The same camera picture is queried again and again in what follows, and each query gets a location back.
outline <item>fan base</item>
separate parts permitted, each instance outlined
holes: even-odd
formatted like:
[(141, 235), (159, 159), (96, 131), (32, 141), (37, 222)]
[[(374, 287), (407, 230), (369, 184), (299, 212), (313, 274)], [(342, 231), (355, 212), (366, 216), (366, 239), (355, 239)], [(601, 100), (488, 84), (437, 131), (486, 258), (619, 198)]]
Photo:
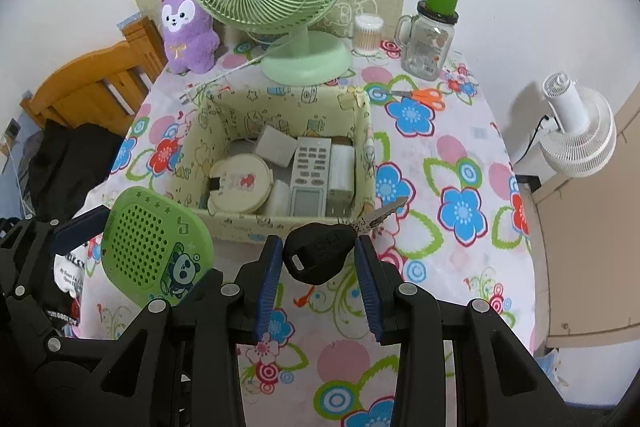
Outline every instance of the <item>fan base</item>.
[(340, 77), (351, 67), (351, 53), (338, 37), (326, 32), (309, 32), (308, 53), (303, 55), (296, 54), (295, 45), (286, 44), (290, 37), (275, 41), (273, 45), (282, 47), (260, 62), (262, 73), (279, 84), (316, 86)]

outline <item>wooden post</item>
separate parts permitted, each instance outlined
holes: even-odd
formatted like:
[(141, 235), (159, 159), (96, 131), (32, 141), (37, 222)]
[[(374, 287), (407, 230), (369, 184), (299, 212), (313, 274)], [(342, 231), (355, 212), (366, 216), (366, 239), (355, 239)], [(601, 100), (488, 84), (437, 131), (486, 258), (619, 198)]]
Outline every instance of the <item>wooden post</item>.
[(140, 65), (151, 82), (164, 70), (167, 58), (164, 54), (164, 44), (156, 25), (149, 17), (142, 17), (129, 23), (122, 29), (133, 52), (139, 57)]

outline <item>remote control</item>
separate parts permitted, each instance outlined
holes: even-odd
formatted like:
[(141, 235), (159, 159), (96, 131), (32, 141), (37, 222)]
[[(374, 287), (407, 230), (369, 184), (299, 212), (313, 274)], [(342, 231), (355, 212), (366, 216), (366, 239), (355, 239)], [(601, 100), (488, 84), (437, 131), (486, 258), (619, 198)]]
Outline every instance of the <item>remote control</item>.
[(300, 136), (291, 173), (291, 217), (324, 217), (331, 138)]

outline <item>wooden headboard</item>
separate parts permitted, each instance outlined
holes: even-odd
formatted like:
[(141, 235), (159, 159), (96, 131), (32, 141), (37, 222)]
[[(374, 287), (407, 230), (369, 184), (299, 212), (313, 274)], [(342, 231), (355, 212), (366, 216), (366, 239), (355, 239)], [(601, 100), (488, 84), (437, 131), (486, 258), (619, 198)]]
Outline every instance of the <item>wooden headboard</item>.
[(136, 68), (155, 82), (167, 60), (158, 30), (147, 17), (127, 25), (122, 33), (126, 40), (82, 55), (55, 71), (20, 106), (40, 127), (47, 119), (71, 127), (95, 123), (124, 137), (147, 93)]

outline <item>cabinet door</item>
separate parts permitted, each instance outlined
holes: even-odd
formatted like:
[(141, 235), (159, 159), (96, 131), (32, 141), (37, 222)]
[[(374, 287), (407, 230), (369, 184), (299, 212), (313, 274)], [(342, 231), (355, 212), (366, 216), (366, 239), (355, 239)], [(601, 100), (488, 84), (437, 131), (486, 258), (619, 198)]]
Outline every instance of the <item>cabinet door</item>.
[(538, 204), (545, 239), (550, 346), (640, 338), (640, 117), (609, 164)]

